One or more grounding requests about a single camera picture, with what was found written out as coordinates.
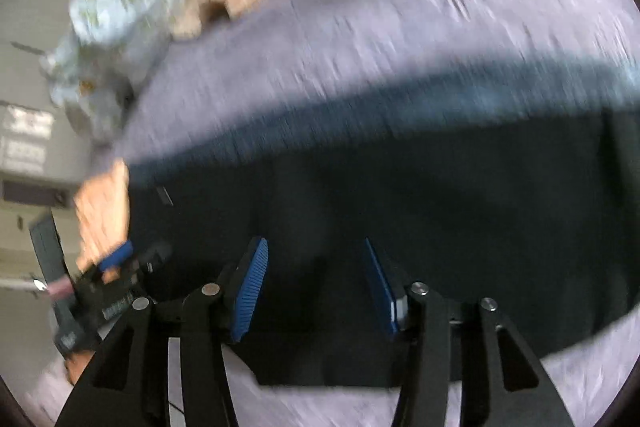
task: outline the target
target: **silver rivet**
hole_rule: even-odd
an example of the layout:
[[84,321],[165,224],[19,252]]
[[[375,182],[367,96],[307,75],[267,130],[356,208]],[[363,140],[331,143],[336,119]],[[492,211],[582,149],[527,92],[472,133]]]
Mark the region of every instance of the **silver rivet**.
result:
[[498,309],[498,303],[491,297],[485,297],[484,299],[482,299],[480,301],[480,305],[488,312],[495,312]]
[[429,287],[424,282],[414,282],[411,285],[411,291],[418,295],[427,295]]
[[202,294],[206,295],[207,297],[218,295],[219,291],[220,291],[220,286],[218,286],[214,282],[210,282],[209,284],[206,284],[202,287]]
[[144,310],[147,306],[149,306],[149,299],[147,299],[146,297],[138,297],[133,301],[133,304],[131,306],[133,306],[133,309],[138,311]]

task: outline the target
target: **black fabric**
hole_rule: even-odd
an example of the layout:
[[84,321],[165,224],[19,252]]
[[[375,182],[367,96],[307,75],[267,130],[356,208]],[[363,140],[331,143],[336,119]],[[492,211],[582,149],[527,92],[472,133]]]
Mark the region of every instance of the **black fabric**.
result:
[[405,346],[386,343],[374,317],[366,236],[444,296],[495,298],[542,357],[638,296],[627,187],[640,155],[621,139],[635,126],[628,115],[530,120],[186,169],[163,182],[174,206],[131,187],[130,235],[174,244],[151,281],[158,299],[214,279],[252,235],[268,238],[252,329],[234,347],[262,383],[400,383]]

